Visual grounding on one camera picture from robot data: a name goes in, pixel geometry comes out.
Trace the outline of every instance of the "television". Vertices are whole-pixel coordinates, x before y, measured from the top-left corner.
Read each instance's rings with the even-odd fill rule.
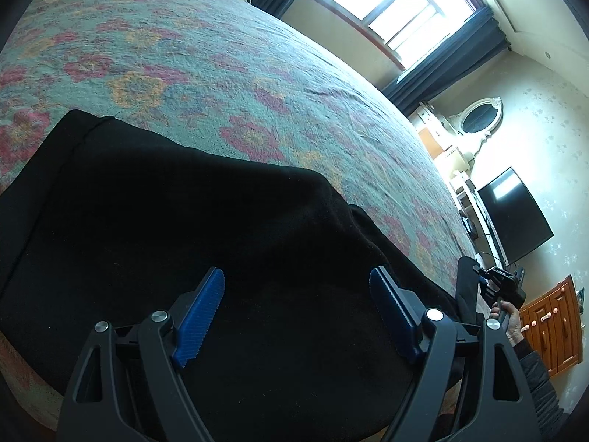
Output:
[[[517,173],[509,168],[477,191],[510,265],[553,237],[546,218]]]

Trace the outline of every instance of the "bed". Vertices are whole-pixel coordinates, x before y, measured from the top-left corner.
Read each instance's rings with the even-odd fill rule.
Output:
[[[0,193],[74,108],[213,154],[314,169],[452,295],[458,259],[473,254],[408,120],[341,60],[242,0],[32,4],[0,55]],[[1,333],[0,371],[55,429],[62,396]]]

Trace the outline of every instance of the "sleeve cuff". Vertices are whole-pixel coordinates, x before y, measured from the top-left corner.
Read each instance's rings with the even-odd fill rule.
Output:
[[[532,352],[534,352],[534,350],[532,349],[532,347],[529,344],[529,342],[527,341],[527,339],[524,339],[523,341],[515,344],[514,351],[515,351],[515,355],[517,356],[517,359],[519,361],[522,360],[527,355],[532,354]]]

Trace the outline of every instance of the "cabinet door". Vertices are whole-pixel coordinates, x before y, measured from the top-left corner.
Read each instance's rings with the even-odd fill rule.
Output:
[[[531,319],[532,347],[540,353],[544,365],[549,370],[550,377],[557,373],[556,332],[552,317],[543,321],[541,319],[551,311],[549,297],[540,299],[528,308],[529,318]]]
[[[521,334],[522,336],[529,342],[529,344],[534,347],[534,342],[532,340],[532,322],[531,319],[529,318],[529,311],[528,309],[520,309],[519,311],[519,320],[521,321],[521,327],[522,330]]]
[[[558,371],[579,361],[578,322],[574,311],[578,311],[576,294],[571,283],[550,294],[554,329],[556,331]]]

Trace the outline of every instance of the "human hand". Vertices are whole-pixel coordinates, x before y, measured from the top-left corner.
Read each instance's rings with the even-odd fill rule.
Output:
[[[511,347],[513,347],[519,342],[523,341],[523,336],[521,335],[521,321],[519,320],[519,311],[512,303],[507,301],[501,301],[501,309],[506,311],[506,317],[509,317],[509,323],[507,324],[507,331],[505,334],[511,344]],[[491,315],[489,317],[492,319],[499,319],[499,312],[499,305],[494,303],[493,308],[491,309]]]

